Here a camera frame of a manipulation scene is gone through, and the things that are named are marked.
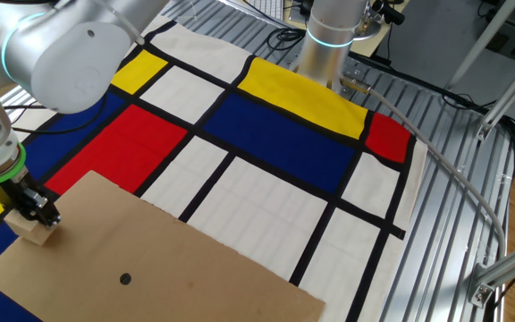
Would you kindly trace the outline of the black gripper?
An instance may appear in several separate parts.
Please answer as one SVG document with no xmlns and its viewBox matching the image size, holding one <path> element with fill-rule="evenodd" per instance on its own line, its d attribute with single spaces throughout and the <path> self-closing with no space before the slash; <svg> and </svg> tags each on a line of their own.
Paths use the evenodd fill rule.
<svg viewBox="0 0 515 322">
<path fill-rule="evenodd" d="M 28 221 L 38 221 L 47 228 L 58 225 L 61 215 L 50 195 L 38 187 L 26 187 L 28 170 L 21 170 L 11 179 L 0 183 L 0 204 L 16 207 Z"/>
</svg>

